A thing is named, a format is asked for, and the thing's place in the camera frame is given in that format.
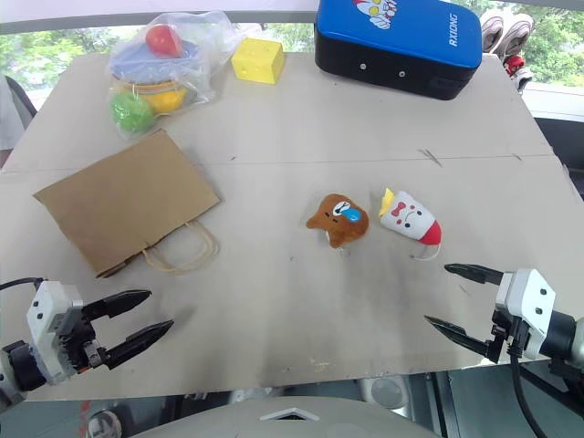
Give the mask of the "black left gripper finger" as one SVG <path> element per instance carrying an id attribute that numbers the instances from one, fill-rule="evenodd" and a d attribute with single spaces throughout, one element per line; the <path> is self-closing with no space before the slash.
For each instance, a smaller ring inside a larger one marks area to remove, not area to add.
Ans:
<path id="1" fill-rule="evenodd" d="M 141 354 L 164 336 L 172 327 L 173 323 L 173 320 L 167 320 L 153 324 L 128 336 L 124 342 L 105 352 L 105 365 L 110 370 L 113 370 L 124 362 Z"/>
<path id="2" fill-rule="evenodd" d="M 83 307 L 83 317 L 86 320 L 95 320 L 105 316 L 115 318 L 137 307 L 150 296 L 150 290 L 125 290 L 87 304 Z"/>

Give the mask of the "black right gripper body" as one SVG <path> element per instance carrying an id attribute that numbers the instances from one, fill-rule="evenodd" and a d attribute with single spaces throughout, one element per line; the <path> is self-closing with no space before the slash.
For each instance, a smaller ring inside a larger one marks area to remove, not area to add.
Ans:
<path id="1" fill-rule="evenodd" d="M 485 357 L 491 362 L 497 363 L 500 359 L 504 342 L 514 337 L 519 330 L 519 317 L 496 309 L 492 315 L 492 323 L 491 334 L 494 338 L 486 342 Z"/>

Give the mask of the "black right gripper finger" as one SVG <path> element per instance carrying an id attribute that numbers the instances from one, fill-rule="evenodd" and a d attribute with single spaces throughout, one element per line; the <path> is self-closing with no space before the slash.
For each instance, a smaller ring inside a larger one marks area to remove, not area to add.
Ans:
<path id="1" fill-rule="evenodd" d="M 490 283 L 496 286 L 500 285 L 504 275 L 503 272 L 492 268 L 470 264 L 447 264 L 444 269 L 451 274 L 461 276 L 475 283 Z"/>
<path id="2" fill-rule="evenodd" d="M 489 347 L 487 341 L 481 341 L 468 336 L 463 328 L 448 321 L 427 315 L 425 315 L 424 318 L 450 341 L 483 357 L 487 356 Z"/>

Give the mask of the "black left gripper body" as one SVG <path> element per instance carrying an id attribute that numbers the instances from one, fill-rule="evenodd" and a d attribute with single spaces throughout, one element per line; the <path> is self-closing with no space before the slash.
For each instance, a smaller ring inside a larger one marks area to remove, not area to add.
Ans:
<path id="1" fill-rule="evenodd" d="M 107 305 L 87 305 L 70 309 L 64 322 L 57 330 L 57 344 L 64 354 L 65 362 L 74 373 L 106 366 L 110 363 L 109 353 L 97 342 L 97 335 L 92 321 L 107 316 Z"/>

